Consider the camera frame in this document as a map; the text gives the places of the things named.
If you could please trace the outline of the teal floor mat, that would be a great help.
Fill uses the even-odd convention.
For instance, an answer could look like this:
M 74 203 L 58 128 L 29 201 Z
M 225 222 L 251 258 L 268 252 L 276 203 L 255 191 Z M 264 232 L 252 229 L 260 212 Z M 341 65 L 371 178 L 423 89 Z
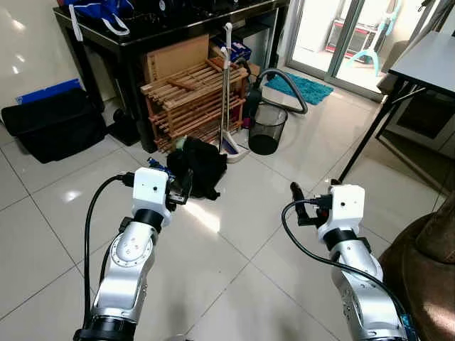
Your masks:
M 300 94 L 308 104 L 319 105 L 334 91 L 334 88 L 323 85 L 322 82 L 299 77 L 298 75 L 290 74 L 290 72 L 287 72 L 287 77 L 296 85 L 296 88 L 299 89 Z M 273 77 L 265 85 L 279 91 L 279 93 L 294 96 L 293 89 L 284 78 Z

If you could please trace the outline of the small blue plastic object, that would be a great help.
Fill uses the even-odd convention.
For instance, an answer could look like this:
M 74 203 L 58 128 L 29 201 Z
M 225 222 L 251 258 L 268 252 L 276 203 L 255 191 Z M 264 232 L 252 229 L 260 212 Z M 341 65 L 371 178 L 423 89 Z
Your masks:
M 175 178 L 173 172 L 168 168 L 168 166 L 165 166 L 162 163 L 156 161 L 156 159 L 153 159 L 153 157 L 149 157 L 146 162 L 149 164 L 149 168 L 163 171 L 169 176 L 169 178 Z

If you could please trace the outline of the black mesh waste bin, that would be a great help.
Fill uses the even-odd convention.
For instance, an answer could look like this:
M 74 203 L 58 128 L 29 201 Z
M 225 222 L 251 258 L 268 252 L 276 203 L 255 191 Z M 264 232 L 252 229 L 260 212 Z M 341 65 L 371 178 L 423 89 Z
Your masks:
M 251 152 L 263 156 L 273 155 L 279 147 L 287 118 L 287 110 L 260 103 L 248 130 L 248 146 Z

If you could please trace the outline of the black dumbbell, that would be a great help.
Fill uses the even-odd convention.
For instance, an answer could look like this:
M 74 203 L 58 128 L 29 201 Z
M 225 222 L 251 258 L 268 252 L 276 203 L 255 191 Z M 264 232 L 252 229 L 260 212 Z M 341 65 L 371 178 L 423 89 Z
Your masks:
M 123 109 L 116 109 L 112 114 L 113 123 L 105 127 L 105 133 L 113 136 L 124 146 L 133 146 L 141 141 L 139 130 L 129 114 Z

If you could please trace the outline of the wooden slatted rack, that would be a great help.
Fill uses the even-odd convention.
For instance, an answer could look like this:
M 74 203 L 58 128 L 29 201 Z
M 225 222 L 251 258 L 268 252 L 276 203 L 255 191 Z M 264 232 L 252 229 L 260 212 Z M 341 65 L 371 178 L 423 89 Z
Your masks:
M 222 82 L 223 60 L 209 58 L 140 87 L 157 151 L 171 152 L 175 140 L 183 136 L 215 145 L 219 136 Z

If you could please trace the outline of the brown cardboard board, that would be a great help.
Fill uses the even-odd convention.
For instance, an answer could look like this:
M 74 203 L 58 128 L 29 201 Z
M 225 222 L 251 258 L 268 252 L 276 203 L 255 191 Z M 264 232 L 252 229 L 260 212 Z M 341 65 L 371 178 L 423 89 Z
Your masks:
M 147 53 L 142 63 L 145 82 L 169 77 L 175 72 L 201 64 L 208 58 L 208 49 L 207 34 Z

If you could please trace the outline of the large black fabric bag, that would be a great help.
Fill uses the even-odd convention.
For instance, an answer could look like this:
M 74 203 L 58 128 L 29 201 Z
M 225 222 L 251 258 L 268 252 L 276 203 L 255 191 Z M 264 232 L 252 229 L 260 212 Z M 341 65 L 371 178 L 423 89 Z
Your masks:
M 107 135 L 103 109 L 81 88 L 0 110 L 7 132 L 40 163 L 61 161 Z

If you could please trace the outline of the blue box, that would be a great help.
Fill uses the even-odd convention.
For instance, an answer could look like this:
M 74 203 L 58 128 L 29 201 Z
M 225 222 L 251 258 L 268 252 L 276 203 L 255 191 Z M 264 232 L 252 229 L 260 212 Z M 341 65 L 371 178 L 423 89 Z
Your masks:
M 225 41 L 220 37 L 212 37 L 209 39 L 209 55 L 212 58 L 223 58 L 224 52 L 221 51 L 225 47 Z M 231 62 L 237 62 L 239 59 L 252 61 L 252 50 L 238 39 L 232 39 L 230 43 L 230 59 Z

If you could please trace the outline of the grey low cabinet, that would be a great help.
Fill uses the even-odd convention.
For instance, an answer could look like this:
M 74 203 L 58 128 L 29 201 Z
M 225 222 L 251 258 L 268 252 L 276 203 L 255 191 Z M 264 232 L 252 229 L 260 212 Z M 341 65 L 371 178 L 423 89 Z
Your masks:
M 454 115 L 455 98 L 429 89 L 397 103 L 385 130 L 453 159 Z

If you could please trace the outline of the teal and white mop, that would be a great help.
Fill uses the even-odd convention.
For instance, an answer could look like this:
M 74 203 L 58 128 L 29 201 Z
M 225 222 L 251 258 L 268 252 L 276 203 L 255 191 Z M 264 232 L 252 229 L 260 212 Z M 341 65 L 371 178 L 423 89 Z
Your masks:
M 389 36 L 393 32 L 401 6 L 403 5 L 403 0 L 387 0 L 387 2 L 389 2 L 387 4 L 392 6 L 392 10 L 385 11 L 383 16 L 378 19 L 377 26 L 373 29 L 374 36 L 370 41 L 370 45 L 352 55 L 351 58 L 345 62 L 345 66 L 352 65 L 357 59 L 366 58 L 368 59 L 368 64 L 373 65 L 374 76 L 378 77 L 378 75 L 380 75 L 380 65 L 378 65 L 380 62 L 380 58 L 378 57 L 378 39 L 380 39 L 380 37 Z

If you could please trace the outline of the black glossy desk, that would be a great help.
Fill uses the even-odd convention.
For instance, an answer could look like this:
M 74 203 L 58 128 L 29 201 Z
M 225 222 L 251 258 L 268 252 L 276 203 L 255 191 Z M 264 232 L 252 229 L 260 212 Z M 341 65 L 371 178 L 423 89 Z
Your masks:
M 192 11 L 179 14 L 174 19 L 163 18 L 156 22 L 149 17 L 139 16 L 127 22 L 131 31 L 128 36 L 117 36 L 100 22 L 79 16 L 77 25 L 82 35 L 81 41 L 75 38 L 68 8 L 59 4 L 53 13 L 77 65 L 79 80 L 88 93 L 89 101 L 96 107 L 103 107 L 100 87 L 87 55 L 87 50 L 92 50 L 101 56 L 124 113 L 133 117 L 141 146 L 146 152 L 152 153 L 157 150 L 155 136 L 145 97 L 139 90 L 140 85 L 145 84 L 142 63 L 146 54 L 192 37 L 215 35 L 223 30 L 225 23 L 231 22 L 241 25 L 234 30 L 235 36 L 269 30 L 270 37 L 264 46 L 264 66 L 277 66 L 277 49 L 282 41 L 291 0 L 238 0 L 237 4 L 233 0 L 227 2 L 227 9 L 212 13 L 211 16 L 201 16 Z

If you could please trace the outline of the blue flat board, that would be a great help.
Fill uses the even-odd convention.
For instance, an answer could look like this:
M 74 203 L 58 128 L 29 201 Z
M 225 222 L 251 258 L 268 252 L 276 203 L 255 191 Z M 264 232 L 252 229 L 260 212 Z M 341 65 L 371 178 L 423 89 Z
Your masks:
M 73 89 L 82 89 L 81 82 L 78 78 L 70 79 L 65 82 L 59 82 L 59 84 L 52 85 L 52 87 L 38 89 L 32 93 L 20 95 L 20 97 L 16 98 L 16 104 L 21 105 L 32 103 L 37 100 L 54 97 L 54 95 L 59 95 Z

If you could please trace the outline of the sliding glass door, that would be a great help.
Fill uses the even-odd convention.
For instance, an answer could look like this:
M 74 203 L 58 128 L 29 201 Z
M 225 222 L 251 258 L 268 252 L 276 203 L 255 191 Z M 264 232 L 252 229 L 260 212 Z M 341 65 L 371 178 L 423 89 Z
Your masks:
M 380 75 L 373 65 L 360 58 L 350 66 L 345 62 L 367 48 L 373 29 L 386 11 L 387 0 L 292 0 L 295 6 L 287 41 L 284 65 L 309 77 L 351 93 L 378 99 L 378 83 L 404 52 L 430 27 L 430 19 L 441 12 L 443 0 L 403 0 L 393 32 L 378 39 Z

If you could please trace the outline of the grey table with black legs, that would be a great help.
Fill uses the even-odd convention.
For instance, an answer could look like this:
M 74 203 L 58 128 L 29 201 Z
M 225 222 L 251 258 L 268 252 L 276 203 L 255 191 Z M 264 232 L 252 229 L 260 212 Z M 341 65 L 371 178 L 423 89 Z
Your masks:
M 380 125 L 384 118 L 393 113 L 400 103 L 428 90 L 444 94 L 455 102 L 454 48 L 453 33 L 428 32 L 419 42 L 406 49 L 400 59 L 391 66 L 389 75 L 396 77 L 392 90 L 382 101 L 360 145 L 338 176 L 338 182 L 345 181 L 365 146 L 380 133 Z

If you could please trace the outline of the white long-handled dustpan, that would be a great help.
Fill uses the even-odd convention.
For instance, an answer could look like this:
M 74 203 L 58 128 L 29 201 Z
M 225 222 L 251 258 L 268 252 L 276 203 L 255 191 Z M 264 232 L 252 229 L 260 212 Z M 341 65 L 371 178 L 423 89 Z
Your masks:
M 222 82 L 221 82 L 221 101 L 220 101 L 220 117 L 218 127 L 218 139 L 215 141 L 218 145 L 219 153 L 225 157 L 227 163 L 237 163 L 246 156 L 250 150 L 245 147 L 238 146 L 230 132 L 231 116 L 230 116 L 230 83 L 231 83 L 231 33 L 232 24 L 227 22 L 224 25 L 225 29 L 225 44 L 220 49 L 221 58 L 223 58 L 222 67 Z

